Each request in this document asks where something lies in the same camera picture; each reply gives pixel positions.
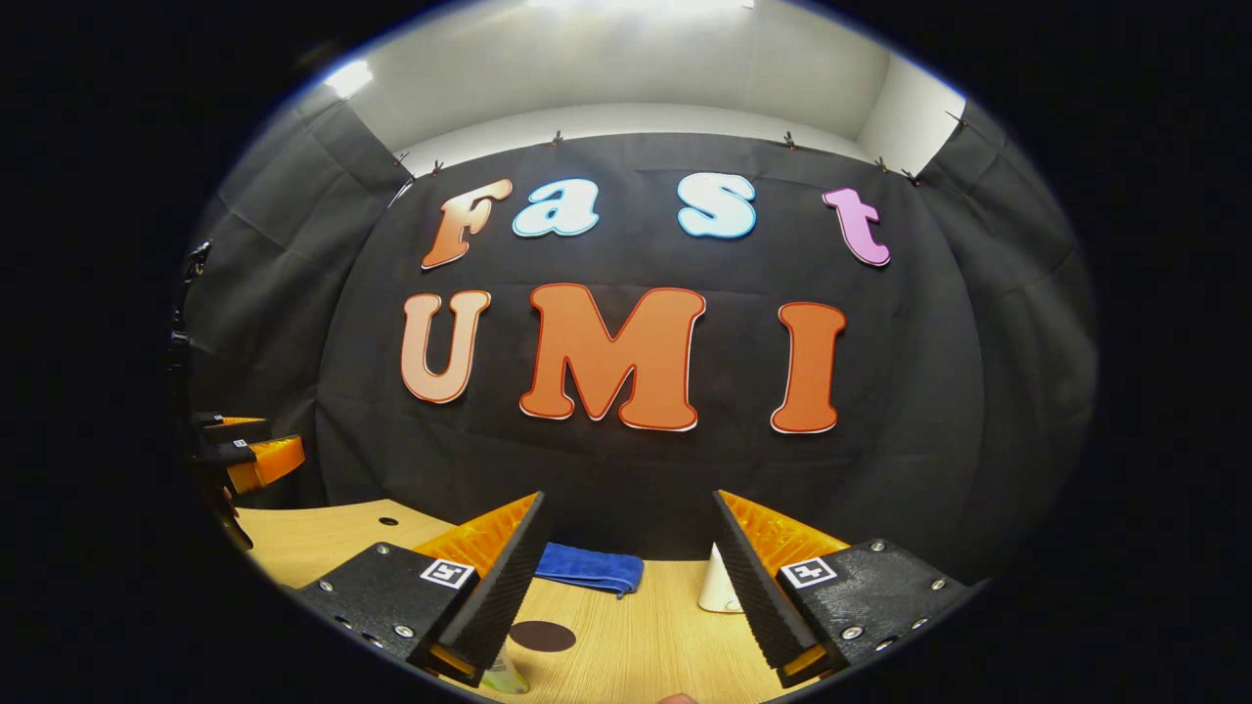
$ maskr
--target orange letter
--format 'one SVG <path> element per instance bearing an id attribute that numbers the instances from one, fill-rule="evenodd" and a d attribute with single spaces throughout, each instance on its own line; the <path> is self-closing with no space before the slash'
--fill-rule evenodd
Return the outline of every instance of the orange letter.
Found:
<path id="1" fill-rule="evenodd" d="M 448 308 L 456 313 L 452 328 L 452 353 L 448 368 L 442 375 L 432 375 L 426 366 L 426 342 L 431 332 L 431 317 L 439 309 L 439 297 L 423 293 L 404 302 L 404 339 L 399 348 L 399 376 L 404 386 L 422 401 L 447 403 L 461 396 L 470 381 L 473 367 L 473 338 L 478 332 L 478 313 L 491 306 L 486 291 L 462 291 L 452 297 Z"/>
<path id="2" fill-rule="evenodd" d="M 791 332 L 791 366 L 786 396 L 770 425 L 779 432 L 826 432 L 839 420 L 830 405 L 830 381 L 844 314 L 821 303 L 788 303 L 779 308 L 779 319 Z"/>
<path id="3" fill-rule="evenodd" d="M 487 215 L 491 214 L 491 200 L 477 205 L 475 203 L 483 198 L 503 200 L 512 192 L 513 182 L 502 178 L 470 193 L 448 198 L 439 208 L 443 210 L 443 220 L 439 222 L 439 232 L 434 236 L 434 247 L 431 247 L 431 253 L 422 259 L 422 268 L 433 269 L 464 257 L 470 251 L 470 246 L 462 239 L 464 229 L 470 228 L 470 234 L 478 234 L 482 225 L 487 224 Z"/>
<path id="4" fill-rule="evenodd" d="M 565 420 L 573 400 L 565 395 L 565 368 L 587 416 L 608 412 L 626 377 L 635 372 L 630 400 L 617 412 L 630 427 L 684 431 L 696 427 L 687 403 L 691 331 L 704 313 L 704 297 L 684 288 L 654 288 L 644 294 L 617 337 L 610 337 L 587 287 L 550 283 L 531 293 L 540 311 L 535 383 L 522 396 L 522 412 Z"/>

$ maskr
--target pink letter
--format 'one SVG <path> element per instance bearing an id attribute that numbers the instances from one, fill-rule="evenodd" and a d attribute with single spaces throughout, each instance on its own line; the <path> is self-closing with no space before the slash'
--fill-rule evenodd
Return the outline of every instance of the pink letter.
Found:
<path id="1" fill-rule="evenodd" d="M 860 202 L 851 188 L 831 190 L 821 197 L 826 205 L 839 213 L 839 228 L 844 230 L 844 243 L 853 256 L 871 267 L 881 267 L 891 261 L 886 247 L 874 242 L 869 223 L 878 222 L 878 210 Z"/>

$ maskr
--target light blue letter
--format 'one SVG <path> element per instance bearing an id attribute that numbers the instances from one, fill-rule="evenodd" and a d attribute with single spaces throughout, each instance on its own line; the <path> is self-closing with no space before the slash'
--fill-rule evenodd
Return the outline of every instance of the light blue letter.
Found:
<path id="1" fill-rule="evenodd" d="M 756 224 L 756 210 L 747 203 L 756 190 L 744 177 L 691 174 L 679 182 L 679 198 L 691 205 L 679 210 L 679 224 L 691 237 L 744 237 Z"/>
<path id="2" fill-rule="evenodd" d="M 600 222 L 591 212 L 600 188 L 585 178 L 567 178 L 541 185 L 531 193 L 531 203 L 513 218 L 513 232 L 521 237 L 540 237 L 556 232 L 562 237 L 582 234 Z"/>

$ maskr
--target white wall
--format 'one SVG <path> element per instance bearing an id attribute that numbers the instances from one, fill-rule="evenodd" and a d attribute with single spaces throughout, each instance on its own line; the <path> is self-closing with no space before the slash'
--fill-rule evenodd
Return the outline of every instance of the white wall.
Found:
<path id="1" fill-rule="evenodd" d="M 891 54 L 878 103 L 856 139 L 869 160 L 916 174 L 934 158 L 965 111 L 965 96 L 911 61 Z"/>
<path id="2" fill-rule="evenodd" d="M 429 173 L 436 159 L 443 162 L 444 167 L 451 167 L 497 152 L 550 142 L 558 129 L 565 139 L 602 134 L 680 132 L 777 142 L 781 142 L 782 135 L 790 130 L 796 144 L 873 162 L 855 142 L 816 128 L 737 110 L 661 103 L 575 105 L 525 113 L 444 133 L 408 149 L 401 149 L 397 154 L 409 153 L 403 162 L 409 172 Z"/>

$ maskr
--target ceiling light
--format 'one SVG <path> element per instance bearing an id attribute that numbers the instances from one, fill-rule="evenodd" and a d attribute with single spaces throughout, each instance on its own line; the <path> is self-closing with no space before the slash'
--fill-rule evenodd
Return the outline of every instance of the ceiling light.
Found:
<path id="1" fill-rule="evenodd" d="M 331 74 L 331 78 L 326 79 L 326 84 L 333 88 L 339 98 L 347 100 L 373 78 L 374 74 L 369 73 L 369 65 L 366 61 L 353 61 Z"/>

